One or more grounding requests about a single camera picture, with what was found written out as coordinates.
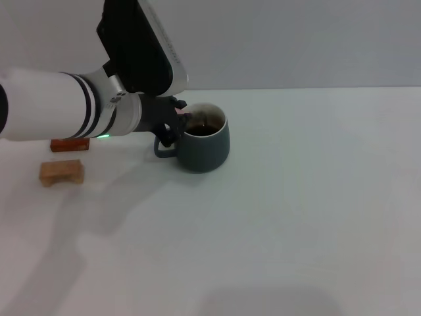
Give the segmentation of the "pink-handled metal spoon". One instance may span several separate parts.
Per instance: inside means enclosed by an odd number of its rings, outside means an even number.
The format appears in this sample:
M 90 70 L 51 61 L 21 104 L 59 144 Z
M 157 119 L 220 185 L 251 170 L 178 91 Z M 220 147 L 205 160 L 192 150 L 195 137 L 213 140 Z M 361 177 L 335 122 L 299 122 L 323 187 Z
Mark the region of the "pink-handled metal spoon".
M 185 109 L 176 109 L 176 114 L 184 128 L 193 128 L 196 126 L 207 126 L 208 116 L 204 111 L 188 111 Z

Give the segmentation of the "red-brown wooden block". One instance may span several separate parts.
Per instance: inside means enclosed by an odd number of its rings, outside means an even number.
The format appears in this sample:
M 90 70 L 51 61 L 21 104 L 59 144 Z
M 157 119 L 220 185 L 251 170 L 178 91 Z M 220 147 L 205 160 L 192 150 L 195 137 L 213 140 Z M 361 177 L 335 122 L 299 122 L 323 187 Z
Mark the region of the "red-brown wooden block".
M 88 151 L 90 139 L 51 140 L 50 150 L 53 153 Z

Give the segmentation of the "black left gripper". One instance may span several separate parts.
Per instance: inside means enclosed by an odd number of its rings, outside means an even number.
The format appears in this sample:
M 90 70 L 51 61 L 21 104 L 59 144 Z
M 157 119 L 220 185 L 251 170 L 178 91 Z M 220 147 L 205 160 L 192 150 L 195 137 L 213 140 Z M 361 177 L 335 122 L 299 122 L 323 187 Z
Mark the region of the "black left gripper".
M 175 144 L 187 129 L 189 113 L 187 103 L 174 96 L 139 96 L 141 102 L 140 132 L 155 132 L 164 147 Z

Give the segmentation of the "grey ceramic cup with handle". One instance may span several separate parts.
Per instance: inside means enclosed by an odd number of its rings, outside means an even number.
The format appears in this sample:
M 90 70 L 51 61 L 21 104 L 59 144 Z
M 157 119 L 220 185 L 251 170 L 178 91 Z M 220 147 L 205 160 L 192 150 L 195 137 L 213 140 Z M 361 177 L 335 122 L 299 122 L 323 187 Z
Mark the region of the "grey ceramic cup with handle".
M 213 171 L 223 165 L 230 153 L 230 129 L 224 111 L 212 103 L 197 103 L 185 108 L 188 111 L 204 111 L 209 125 L 220 131 L 207 137 L 191 136 L 184 133 L 172 149 L 160 149 L 160 141 L 155 138 L 154 153 L 158 158 L 177 158 L 186 170 L 196 173 Z

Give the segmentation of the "light tan wooden block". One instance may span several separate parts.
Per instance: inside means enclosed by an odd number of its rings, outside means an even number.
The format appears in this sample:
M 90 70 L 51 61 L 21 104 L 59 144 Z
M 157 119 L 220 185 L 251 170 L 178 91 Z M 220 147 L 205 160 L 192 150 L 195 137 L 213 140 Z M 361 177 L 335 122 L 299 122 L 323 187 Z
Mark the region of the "light tan wooden block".
M 85 168 L 80 160 L 44 162 L 40 166 L 39 180 L 44 187 L 61 182 L 84 183 Z

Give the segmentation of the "dark coffee liquid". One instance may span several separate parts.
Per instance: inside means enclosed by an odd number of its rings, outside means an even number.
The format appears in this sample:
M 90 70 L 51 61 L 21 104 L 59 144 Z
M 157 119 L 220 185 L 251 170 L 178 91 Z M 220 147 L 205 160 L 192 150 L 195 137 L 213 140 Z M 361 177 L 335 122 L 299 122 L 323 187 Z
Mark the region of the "dark coffee liquid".
M 193 124 L 188 126 L 185 133 L 191 136 L 207 137 L 220 131 L 220 128 L 208 124 Z

